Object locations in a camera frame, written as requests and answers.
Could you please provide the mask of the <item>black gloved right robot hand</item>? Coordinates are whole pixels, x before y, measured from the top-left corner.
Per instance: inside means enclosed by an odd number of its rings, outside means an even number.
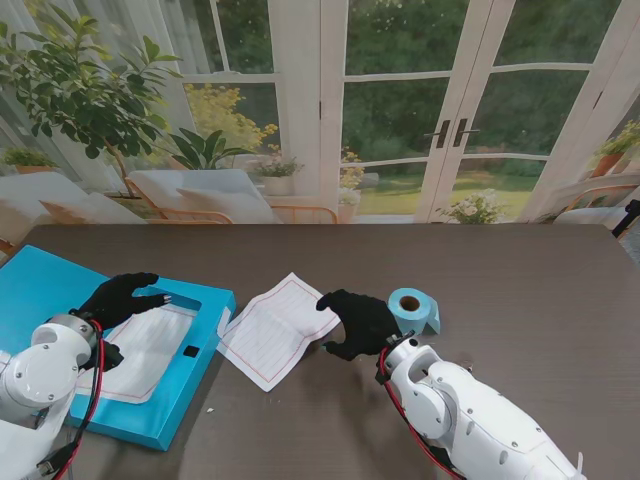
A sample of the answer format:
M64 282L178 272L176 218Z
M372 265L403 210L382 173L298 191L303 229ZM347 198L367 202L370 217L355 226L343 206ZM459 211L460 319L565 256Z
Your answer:
M389 338L402 336L387 304L377 298L340 289L317 301L317 311L326 309L339 317L345 339L341 343L328 341L324 348L342 360L352 361L359 355L379 355Z

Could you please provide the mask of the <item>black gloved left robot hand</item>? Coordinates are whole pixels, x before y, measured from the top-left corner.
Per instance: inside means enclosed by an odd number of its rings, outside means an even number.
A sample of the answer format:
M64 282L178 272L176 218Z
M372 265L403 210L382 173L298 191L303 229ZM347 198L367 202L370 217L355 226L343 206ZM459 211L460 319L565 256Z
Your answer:
M158 279L158 275L145 272L114 276L102 283L78 309L71 309L69 314L104 333L133 315L168 304L171 301L169 294L134 295L138 289L151 286Z

